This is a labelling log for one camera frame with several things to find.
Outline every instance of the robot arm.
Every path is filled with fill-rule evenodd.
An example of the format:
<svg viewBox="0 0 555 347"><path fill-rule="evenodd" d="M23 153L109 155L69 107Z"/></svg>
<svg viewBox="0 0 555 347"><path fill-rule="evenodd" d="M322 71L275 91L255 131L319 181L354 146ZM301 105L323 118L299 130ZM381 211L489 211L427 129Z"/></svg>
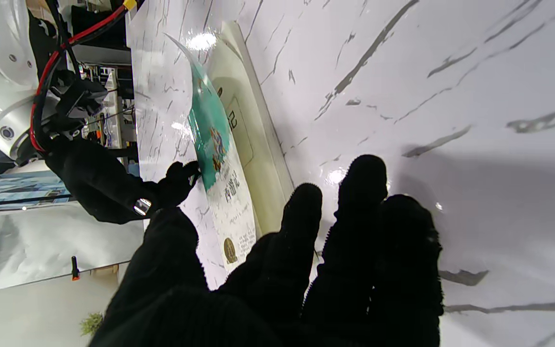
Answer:
<svg viewBox="0 0 555 347"><path fill-rule="evenodd" d="M48 2L57 8L56 0ZM100 35L124 13L122 6L104 23L68 40L66 35L55 39L44 30L45 23L31 16L25 0L0 0L0 150L18 165L44 156L53 137L71 140L84 117L99 112L106 89L68 70L66 50ZM60 20L59 13L53 17Z"/></svg>

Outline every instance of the yellow connector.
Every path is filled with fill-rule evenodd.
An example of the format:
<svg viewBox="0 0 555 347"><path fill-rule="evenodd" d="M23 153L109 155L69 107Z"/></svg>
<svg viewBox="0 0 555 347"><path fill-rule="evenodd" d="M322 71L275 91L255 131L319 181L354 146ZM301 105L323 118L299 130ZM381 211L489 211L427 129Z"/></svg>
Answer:
<svg viewBox="0 0 555 347"><path fill-rule="evenodd" d="M125 0L123 6L125 6L128 11L132 11L132 9L136 7L136 0Z"/></svg>

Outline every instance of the gloved hand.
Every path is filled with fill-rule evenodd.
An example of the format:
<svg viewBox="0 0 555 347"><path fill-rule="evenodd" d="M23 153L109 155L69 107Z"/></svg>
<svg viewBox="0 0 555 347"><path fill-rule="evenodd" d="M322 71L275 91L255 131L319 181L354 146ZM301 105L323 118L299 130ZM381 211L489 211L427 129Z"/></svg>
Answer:
<svg viewBox="0 0 555 347"><path fill-rule="evenodd" d="M321 207L317 186L297 187L284 206L280 231L261 237L217 292L238 297L268 322L297 320L310 283Z"/></svg>
<svg viewBox="0 0 555 347"><path fill-rule="evenodd" d="M197 162L185 167L177 162L157 184L143 182L127 173L106 148L84 139L55 141L45 161L90 215L115 224L149 218L163 206L177 206L200 176ZM134 207L140 201L139 211Z"/></svg>

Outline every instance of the marble table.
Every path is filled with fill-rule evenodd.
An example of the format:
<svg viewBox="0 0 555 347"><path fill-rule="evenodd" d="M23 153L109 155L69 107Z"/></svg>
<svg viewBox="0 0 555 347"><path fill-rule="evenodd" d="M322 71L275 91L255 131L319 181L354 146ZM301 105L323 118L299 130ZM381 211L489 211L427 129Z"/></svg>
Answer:
<svg viewBox="0 0 555 347"><path fill-rule="evenodd" d="M146 0L128 26L141 174L194 160L182 41L236 20L295 185L356 156L440 231L444 346L555 343L555 0ZM198 52L211 64L210 51ZM183 204L212 288L225 279L203 187Z"/></svg>

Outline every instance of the red cable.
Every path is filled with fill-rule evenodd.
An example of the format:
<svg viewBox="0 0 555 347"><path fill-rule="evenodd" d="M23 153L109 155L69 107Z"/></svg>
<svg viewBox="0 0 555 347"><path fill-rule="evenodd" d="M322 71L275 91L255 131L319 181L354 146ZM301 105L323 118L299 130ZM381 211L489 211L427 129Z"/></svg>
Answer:
<svg viewBox="0 0 555 347"><path fill-rule="evenodd" d="M106 24L112 22L115 18L117 18L117 16L119 16L123 11L125 11L125 9L126 9L125 6L123 6L123 5L119 6L119 8L117 8L113 13L110 14L110 16L106 17L104 20L101 20L100 22L98 22L97 24L92 26L91 28L86 29L86 30L80 32L79 34L74 35L73 37L71 37L68 40L68 45L73 46L80 39L86 37L87 35L89 35L93 32L95 32L96 30L102 28L103 26L106 26ZM65 49L66 46L64 44L62 44L61 48ZM55 63L55 60L57 60L57 57L59 57L59 51L53 52L53 54L51 55L51 58L48 60L48 62L44 66L44 71L42 71L42 76L40 76L40 82L38 83L38 90L36 91L36 96L38 96L40 94L40 91L42 90L42 85L44 85L45 79L49 75L49 73L51 71L51 68L53 67L53 64ZM31 144L33 145L33 147L35 149L37 149L40 152L46 152L44 150L44 148L42 148L38 144L38 142L36 141L35 129L33 128L33 114L35 112L35 109L36 109L36 102L34 100L33 101L33 106L31 107L31 117L29 117L29 138L31 140Z"/></svg>

